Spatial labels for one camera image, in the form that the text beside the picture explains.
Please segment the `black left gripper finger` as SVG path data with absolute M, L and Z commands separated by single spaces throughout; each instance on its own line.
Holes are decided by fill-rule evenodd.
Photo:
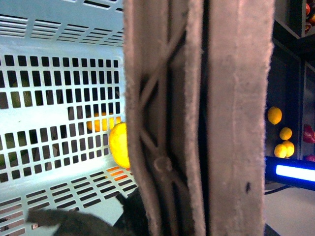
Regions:
M 28 223 L 43 227 L 58 226 L 55 236 L 133 236 L 130 230 L 112 226 L 102 219 L 78 211 L 32 210 L 28 212 Z

